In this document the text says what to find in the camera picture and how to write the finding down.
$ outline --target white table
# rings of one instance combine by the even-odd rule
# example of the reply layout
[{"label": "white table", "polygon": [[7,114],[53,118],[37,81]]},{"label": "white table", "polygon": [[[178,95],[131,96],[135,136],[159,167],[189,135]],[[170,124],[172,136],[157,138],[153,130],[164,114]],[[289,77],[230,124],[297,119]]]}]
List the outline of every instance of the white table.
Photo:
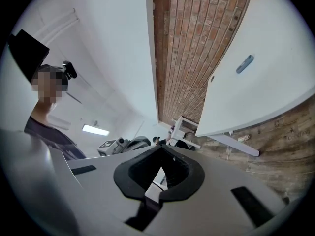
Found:
[{"label": "white table", "polygon": [[183,121],[188,122],[188,123],[198,127],[197,123],[194,123],[193,121],[188,120],[188,119],[186,119],[186,118],[181,116],[181,117],[178,118],[178,120],[175,123],[175,128],[174,128],[174,131],[173,131],[173,133],[171,135],[171,138],[177,139],[177,140],[181,140],[181,141],[185,142],[186,144],[192,145],[192,146],[194,146],[196,148],[201,148],[200,145],[194,144],[191,141],[188,141],[188,140],[182,138],[182,135],[179,134],[179,130],[180,130],[181,126],[182,126]]},{"label": "white table", "polygon": [[[289,0],[251,0],[208,82],[196,136],[259,156],[258,150],[222,133],[274,118],[312,96],[314,53],[314,37]],[[236,73],[249,55],[252,63]]]}]

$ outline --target rectangular light fixture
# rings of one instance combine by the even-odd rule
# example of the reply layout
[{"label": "rectangular light fixture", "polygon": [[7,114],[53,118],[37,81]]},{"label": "rectangular light fixture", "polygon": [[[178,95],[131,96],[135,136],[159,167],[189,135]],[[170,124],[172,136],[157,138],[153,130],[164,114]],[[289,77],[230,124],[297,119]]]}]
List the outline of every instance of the rectangular light fixture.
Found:
[{"label": "rectangular light fixture", "polygon": [[102,136],[108,136],[108,134],[109,134],[109,131],[107,131],[107,130],[95,128],[95,127],[92,127],[92,126],[89,126],[86,124],[83,126],[82,131],[93,133],[93,134],[98,134],[98,135],[102,135]]}]

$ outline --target person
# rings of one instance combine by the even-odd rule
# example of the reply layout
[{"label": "person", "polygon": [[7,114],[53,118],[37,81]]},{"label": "person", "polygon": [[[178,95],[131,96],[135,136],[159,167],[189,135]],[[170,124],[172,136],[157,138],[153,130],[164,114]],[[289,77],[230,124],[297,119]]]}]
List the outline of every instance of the person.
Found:
[{"label": "person", "polygon": [[[175,126],[171,127],[171,129],[170,129],[170,131],[168,131],[168,135],[165,139],[160,140],[160,137],[154,136],[152,139],[153,143],[155,145],[166,145],[167,142],[169,142],[172,138],[172,131],[174,131],[174,128],[175,128]],[[188,145],[181,140],[178,140],[174,146],[189,149]]]},{"label": "person", "polygon": [[40,138],[48,147],[61,150],[66,160],[84,159],[86,156],[65,134],[53,128],[48,115],[68,88],[68,76],[64,67],[42,65],[32,80],[32,89],[38,91],[38,102],[26,124],[24,132]]}]

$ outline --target dark t-shirt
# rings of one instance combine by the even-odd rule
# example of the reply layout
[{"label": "dark t-shirt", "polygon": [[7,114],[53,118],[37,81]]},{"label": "dark t-shirt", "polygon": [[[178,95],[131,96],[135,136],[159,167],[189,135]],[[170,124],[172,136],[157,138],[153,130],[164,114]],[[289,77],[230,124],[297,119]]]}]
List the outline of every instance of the dark t-shirt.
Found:
[{"label": "dark t-shirt", "polygon": [[158,144],[158,145],[166,144],[166,139],[160,140],[157,144]]},{"label": "dark t-shirt", "polygon": [[66,160],[86,158],[68,136],[55,128],[36,121],[32,117],[29,118],[24,132],[40,138],[48,147],[61,150]]}]

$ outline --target brick wall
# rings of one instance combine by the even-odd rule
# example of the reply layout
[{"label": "brick wall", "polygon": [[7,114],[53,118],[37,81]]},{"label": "brick wall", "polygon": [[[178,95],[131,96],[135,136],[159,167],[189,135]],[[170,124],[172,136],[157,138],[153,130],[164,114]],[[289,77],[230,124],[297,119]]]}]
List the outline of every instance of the brick wall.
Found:
[{"label": "brick wall", "polygon": [[159,119],[199,122],[207,82],[250,0],[153,0]]}]

